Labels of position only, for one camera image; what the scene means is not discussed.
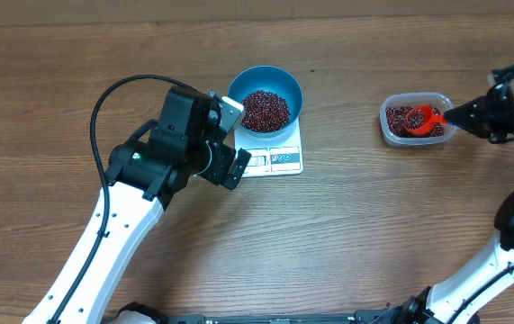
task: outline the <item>blue bowl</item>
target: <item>blue bowl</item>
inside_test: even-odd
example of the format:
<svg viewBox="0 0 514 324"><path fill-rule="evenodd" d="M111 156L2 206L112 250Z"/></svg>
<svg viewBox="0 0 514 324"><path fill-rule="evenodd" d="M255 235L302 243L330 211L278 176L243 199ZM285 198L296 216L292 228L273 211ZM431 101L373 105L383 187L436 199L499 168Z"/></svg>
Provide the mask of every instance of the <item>blue bowl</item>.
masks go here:
<svg viewBox="0 0 514 324"><path fill-rule="evenodd" d="M286 100L289 105L289 123L281 130L271 132L252 131L240 125L243 131L259 138L272 138L285 132L298 120L304 103L302 89L296 79L288 72L272 66L251 67L232 81L228 97L240 103L257 90L275 93Z"/></svg>

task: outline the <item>clear plastic container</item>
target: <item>clear plastic container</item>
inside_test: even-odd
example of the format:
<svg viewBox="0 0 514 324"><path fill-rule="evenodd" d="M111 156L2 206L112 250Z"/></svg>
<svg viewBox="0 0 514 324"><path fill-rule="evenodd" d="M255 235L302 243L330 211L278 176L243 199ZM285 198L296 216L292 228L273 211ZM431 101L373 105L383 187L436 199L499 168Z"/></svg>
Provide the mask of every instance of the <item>clear plastic container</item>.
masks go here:
<svg viewBox="0 0 514 324"><path fill-rule="evenodd" d="M383 130L384 141L394 147L418 147L422 145L438 144L450 140L456 132L456 127L453 125L443 125L445 128L445 135L430 138L402 138L394 135L389 130L389 124L386 120L386 107L395 106L417 106L421 104L430 104L436 106L442 113L449 109L453 109L453 104L448 98L440 93L410 93L410 94L395 94L391 95L384 101L381 106L381 129Z"/></svg>

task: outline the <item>bowl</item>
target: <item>bowl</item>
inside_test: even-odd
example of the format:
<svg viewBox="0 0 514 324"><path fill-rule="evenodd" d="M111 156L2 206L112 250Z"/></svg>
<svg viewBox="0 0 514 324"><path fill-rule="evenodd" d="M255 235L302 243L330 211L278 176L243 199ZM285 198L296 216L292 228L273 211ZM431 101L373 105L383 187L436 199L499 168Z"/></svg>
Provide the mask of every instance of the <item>bowl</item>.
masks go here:
<svg viewBox="0 0 514 324"><path fill-rule="evenodd" d="M410 106L414 107L422 104L436 106L442 113L453 109L453 103L440 93L409 93L391 95L381 106L380 119L381 129L383 130L384 141L394 147L419 147L423 145L438 144L450 140L456 132L456 127L450 124L443 125L445 135L429 138L402 138L394 135L389 129L386 120L386 107Z"/></svg>
<svg viewBox="0 0 514 324"><path fill-rule="evenodd" d="M286 100L290 113L289 123L282 129L271 132L248 130L242 124L239 126L241 130L258 138L273 138L284 133L298 120L304 98L301 86L288 72L272 66L251 67L235 77L230 84L228 97L241 103L244 98L257 90L275 93Z"/></svg>

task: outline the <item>red spoon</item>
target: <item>red spoon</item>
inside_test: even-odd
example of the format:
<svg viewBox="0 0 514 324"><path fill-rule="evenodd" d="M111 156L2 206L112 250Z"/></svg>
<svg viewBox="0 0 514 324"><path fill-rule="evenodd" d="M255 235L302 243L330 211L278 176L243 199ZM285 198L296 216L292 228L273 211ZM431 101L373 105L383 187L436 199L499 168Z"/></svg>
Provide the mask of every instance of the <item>red spoon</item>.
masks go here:
<svg viewBox="0 0 514 324"><path fill-rule="evenodd" d="M422 117L424 118L422 125L417 128L414 128L414 125L411 127L410 118L419 118L419 113L422 113ZM404 118L404 128L409 133L417 136L425 135L430 132L438 123L446 124L448 121L446 121L443 115L435 114L435 112L433 112L433 107L428 104L412 108Z"/></svg>

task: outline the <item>wooden tabletop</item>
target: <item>wooden tabletop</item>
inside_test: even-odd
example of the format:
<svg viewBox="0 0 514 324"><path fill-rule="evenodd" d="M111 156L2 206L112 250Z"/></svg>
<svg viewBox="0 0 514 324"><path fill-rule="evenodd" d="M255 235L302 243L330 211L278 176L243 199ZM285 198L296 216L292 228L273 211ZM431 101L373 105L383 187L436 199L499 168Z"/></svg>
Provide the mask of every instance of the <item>wooden tabletop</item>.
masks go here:
<svg viewBox="0 0 514 324"><path fill-rule="evenodd" d="M32 311L87 224L100 187L88 122L107 86L155 73L225 94L263 64L302 86L304 172L233 192L190 181L107 312L132 301L219 316L404 302L484 246L514 190L514 144L458 131L446 145L391 148L379 107L418 91L463 104L511 63L514 14L0 29L0 323ZM158 117L167 89L134 82L107 99L104 160ZM514 286L481 316L514 322Z"/></svg>

